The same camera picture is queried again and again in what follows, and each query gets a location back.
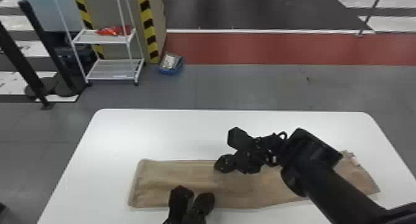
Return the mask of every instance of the gray floor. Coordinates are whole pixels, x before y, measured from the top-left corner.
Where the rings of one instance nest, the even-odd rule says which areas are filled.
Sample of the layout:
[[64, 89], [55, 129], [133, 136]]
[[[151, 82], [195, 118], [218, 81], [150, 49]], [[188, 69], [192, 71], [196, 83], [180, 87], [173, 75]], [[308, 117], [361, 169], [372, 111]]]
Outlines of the gray floor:
[[175, 77], [153, 67], [138, 87], [94, 84], [77, 103], [50, 111], [0, 103], [0, 200], [10, 207], [4, 223], [36, 223], [101, 108], [364, 111], [415, 174], [415, 78], [414, 67], [188, 65]]

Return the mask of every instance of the white wire shelf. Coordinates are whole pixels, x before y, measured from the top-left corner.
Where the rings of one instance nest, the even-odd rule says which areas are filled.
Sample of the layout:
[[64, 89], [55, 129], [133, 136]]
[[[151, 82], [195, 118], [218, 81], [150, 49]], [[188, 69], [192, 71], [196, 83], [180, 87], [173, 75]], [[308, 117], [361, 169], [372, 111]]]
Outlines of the white wire shelf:
[[130, 44], [136, 29], [131, 30], [131, 34], [127, 36], [104, 36], [95, 32], [96, 30], [82, 29], [77, 36], [73, 39], [73, 43], [76, 44], [103, 44], [103, 45], [117, 45], [117, 44]]
[[87, 75], [87, 78], [91, 80], [137, 80], [143, 63], [143, 59], [99, 59], [92, 66], [90, 72]]

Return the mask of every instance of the hazard stripe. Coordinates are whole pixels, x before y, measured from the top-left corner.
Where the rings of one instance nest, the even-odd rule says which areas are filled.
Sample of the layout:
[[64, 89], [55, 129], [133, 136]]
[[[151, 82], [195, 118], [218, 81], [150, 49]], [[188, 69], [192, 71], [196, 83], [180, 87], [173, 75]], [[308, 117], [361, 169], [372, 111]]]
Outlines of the hazard stripe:
[[141, 20], [144, 28], [144, 38], [147, 43], [147, 49], [151, 63], [159, 63], [160, 54], [156, 39], [154, 18], [149, 0], [138, 0], [141, 11]]
[[[85, 0], [75, 0], [79, 12], [81, 13], [81, 19], [84, 22], [86, 29], [94, 29], [94, 25], [92, 24], [91, 15], [88, 12], [87, 5], [85, 4]], [[92, 48], [97, 53], [100, 59], [105, 59], [104, 57], [104, 50], [103, 47], [100, 45], [93, 45]]]

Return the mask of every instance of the white floor line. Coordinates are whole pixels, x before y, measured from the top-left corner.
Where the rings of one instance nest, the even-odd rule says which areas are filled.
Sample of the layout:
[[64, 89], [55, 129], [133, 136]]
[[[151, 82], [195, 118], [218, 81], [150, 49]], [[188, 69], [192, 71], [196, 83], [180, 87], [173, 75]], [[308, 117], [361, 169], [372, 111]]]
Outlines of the white floor line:
[[41, 41], [16, 41], [16, 44], [21, 47], [21, 52], [27, 58], [49, 57]]
[[20, 0], [2, 0], [0, 1], [0, 7], [19, 7], [19, 1]]
[[373, 16], [368, 26], [376, 32], [416, 32], [416, 17]]
[[[345, 7], [373, 6], [376, 0], [338, 0]], [[416, 8], [416, 0], [380, 0], [377, 8]]]
[[73, 97], [60, 97], [59, 95], [47, 95], [46, 99], [49, 102], [75, 102], [78, 99], [79, 95], [74, 95]]
[[[359, 30], [332, 30], [332, 29], [186, 29], [186, 28], [168, 28], [168, 33], [315, 33], [315, 34], [356, 34]], [[364, 30], [363, 34], [374, 34], [372, 30]]]
[[[56, 75], [54, 71], [36, 72], [39, 78], [53, 77]], [[26, 81], [19, 72], [0, 71], [0, 95], [25, 95], [24, 89], [27, 86]], [[58, 95], [47, 95], [46, 99], [50, 102], [74, 102], [78, 95], [73, 97], [60, 97]]]
[[[39, 78], [53, 77], [56, 72], [41, 71], [36, 72]], [[19, 72], [2, 71], [0, 72], [0, 95], [25, 95], [24, 88], [26, 81]]]
[[0, 21], [7, 31], [34, 31], [25, 15], [0, 15]]
[[380, 0], [378, 8], [416, 8], [416, 0]]
[[372, 7], [376, 0], [338, 0], [345, 7]]

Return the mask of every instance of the beige towel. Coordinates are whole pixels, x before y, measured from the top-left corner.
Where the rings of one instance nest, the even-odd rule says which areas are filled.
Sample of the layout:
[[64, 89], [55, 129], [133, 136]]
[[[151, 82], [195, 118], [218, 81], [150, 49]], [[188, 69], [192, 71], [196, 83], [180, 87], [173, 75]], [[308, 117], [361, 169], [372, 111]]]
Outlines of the beige towel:
[[[365, 194], [379, 192], [353, 154], [342, 153], [344, 157], [336, 171]], [[214, 170], [214, 163], [214, 160], [141, 160], [129, 205], [134, 208], [167, 207], [169, 192], [177, 185], [191, 189], [195, 196], [201, 192], [213, 192], [217, 208], [257, 209], [304, 199], [295, 195], [282, 181], [280, 166], [263, 166], [258, 174], [238, 171], [222, 174]]]

